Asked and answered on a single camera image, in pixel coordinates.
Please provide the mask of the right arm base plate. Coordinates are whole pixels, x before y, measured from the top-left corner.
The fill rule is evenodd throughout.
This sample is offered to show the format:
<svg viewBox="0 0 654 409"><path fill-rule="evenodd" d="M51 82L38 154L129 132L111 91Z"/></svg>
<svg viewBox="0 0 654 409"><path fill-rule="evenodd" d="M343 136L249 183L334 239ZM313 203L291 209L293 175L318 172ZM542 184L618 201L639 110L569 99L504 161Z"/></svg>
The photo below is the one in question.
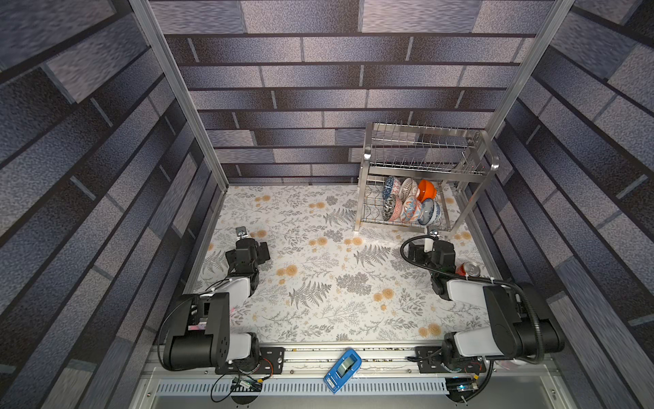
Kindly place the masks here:
<svg viewBox="0 0 654 409"><path fill-rule="evenodd" d="M486 373L487 367L480 357L455 357L445 362L440 347L418 346L415 347L415 356L408 357L409 361L415 361L419 373L451 373L480 375Z"/></svg>

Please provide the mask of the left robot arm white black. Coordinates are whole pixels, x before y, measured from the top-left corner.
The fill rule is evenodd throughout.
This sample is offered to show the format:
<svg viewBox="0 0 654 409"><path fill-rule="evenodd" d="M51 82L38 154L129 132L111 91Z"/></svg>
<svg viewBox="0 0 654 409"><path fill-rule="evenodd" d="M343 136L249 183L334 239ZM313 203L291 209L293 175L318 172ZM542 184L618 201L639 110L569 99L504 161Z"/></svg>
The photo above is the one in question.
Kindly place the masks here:
<svg viewBox="0 0 654 409"><path fill-rule="evenodd" d="M233 332L233 310L255 294L260 266L270 260L267 243L236 228L235 248L225 253L227 275L201 293L182 296L163 321L157 344L161 366L171 372L213 367L218 373L251 373L262 359L254 332Z"/></svg>

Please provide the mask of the black white floral bowl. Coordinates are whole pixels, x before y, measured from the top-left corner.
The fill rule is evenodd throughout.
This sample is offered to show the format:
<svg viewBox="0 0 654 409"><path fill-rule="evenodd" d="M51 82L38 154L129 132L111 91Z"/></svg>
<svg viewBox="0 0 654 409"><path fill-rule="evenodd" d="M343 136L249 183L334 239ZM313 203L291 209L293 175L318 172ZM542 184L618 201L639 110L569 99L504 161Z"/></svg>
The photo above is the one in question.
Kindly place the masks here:
<svg viewBox="0 0 654 409"><path fill-rule="evenodd" d="M400 217L403 202L398 195L388 196L383 203L383 221L393 223Z"/></svg>

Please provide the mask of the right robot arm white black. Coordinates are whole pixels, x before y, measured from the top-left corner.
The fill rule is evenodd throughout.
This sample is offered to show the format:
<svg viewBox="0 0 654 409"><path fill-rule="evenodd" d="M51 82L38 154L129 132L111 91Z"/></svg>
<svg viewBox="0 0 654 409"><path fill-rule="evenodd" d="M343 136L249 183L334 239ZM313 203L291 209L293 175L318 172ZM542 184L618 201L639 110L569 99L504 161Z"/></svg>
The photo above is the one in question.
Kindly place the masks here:
<svg viewBox="0 0 654 409"><path fill-rule="evenodd" d="M426 360L451 373L480 373L492 361L541 363L546 354L565 349L565 334L547 302L529 283L496 281L469 272L458 274L451 242L435 235L418 235L400 246L400 256L429 272L440 298L483 308L488 325L449 332L439 350Z"/></svg>

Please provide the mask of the red blue floral bowl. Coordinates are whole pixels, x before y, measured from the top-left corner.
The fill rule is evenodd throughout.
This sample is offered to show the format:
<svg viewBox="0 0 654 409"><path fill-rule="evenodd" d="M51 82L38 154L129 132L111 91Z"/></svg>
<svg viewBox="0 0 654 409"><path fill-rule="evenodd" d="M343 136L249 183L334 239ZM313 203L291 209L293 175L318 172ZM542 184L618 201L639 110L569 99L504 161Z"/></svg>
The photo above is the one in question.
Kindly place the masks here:
<svg viewBox="0 0 654 409"><path fill-rule="evenodd" d="M422 203L415 196L408 197L400 213L402 223L416 223L422 216Z"/></svg>

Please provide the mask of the orange bowl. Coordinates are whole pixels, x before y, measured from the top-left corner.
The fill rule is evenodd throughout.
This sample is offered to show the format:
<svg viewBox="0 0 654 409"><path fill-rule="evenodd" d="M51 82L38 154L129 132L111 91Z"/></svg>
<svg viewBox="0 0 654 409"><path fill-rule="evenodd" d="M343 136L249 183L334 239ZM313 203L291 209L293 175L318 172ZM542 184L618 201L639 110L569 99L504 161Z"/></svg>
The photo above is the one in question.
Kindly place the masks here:
<svg viewBox="0 0 654 409"><path fill-rule="evenodd" d="M426 199L435 199L438 195L437 187L428 180L421 180L418 184L417 199L423 203Z"/></svg>

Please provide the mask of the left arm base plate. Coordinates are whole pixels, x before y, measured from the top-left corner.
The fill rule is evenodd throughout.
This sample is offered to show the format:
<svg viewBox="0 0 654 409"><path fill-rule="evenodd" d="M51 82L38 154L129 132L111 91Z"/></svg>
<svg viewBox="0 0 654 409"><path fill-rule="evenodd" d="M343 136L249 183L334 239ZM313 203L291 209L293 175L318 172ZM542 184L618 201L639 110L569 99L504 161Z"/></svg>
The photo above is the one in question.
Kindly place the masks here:
<svg viewBox="0 0 654 409"><path fill-rule="evenodd" d="M236 360L215 370L216 375L242 374L274 376L280 375L284 370L285 349L282 347L261 347L257 357Z"/></svg>

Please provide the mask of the blue dotted pattern bowl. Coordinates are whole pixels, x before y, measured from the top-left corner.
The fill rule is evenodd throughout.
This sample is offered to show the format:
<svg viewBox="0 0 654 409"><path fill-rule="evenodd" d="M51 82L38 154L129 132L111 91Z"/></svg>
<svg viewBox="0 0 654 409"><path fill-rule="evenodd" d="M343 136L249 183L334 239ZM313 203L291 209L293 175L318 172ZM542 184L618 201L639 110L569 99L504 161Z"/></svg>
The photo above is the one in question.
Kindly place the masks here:
<svg viewBox="0 0 654 409"><path fill-rule="evenodd" d="M387 177L383 185L383 199L400 194L401 182L397 177Z"/></svg>

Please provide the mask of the white lattice pattern bowl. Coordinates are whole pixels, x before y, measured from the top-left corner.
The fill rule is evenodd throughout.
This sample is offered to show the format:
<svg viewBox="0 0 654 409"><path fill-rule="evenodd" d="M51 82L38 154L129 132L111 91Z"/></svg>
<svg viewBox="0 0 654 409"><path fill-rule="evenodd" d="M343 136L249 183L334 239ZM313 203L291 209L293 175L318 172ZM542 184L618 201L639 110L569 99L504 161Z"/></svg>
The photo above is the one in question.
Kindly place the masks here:
<svg viewBox="0 0 654 409"><path fill-rule="evenodd" d="M401 201L404 202L411 197L417 197L418 191L418 183L414 179L408 177L400 186L399 197Z"/></svg>

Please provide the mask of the blue floral rim bowl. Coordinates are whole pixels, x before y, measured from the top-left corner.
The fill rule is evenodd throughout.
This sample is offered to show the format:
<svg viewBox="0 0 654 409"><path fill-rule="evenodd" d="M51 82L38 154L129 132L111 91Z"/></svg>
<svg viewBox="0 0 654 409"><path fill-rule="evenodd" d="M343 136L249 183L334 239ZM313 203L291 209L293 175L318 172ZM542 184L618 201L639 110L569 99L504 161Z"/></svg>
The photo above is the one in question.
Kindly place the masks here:
<svg viewBox="0 0 654 409"><path fill-rule="evenodd" d="M425 199L422 202L422 216L418 222L422 226L431 226L441 218L441 207L437 199Z"/></svg>

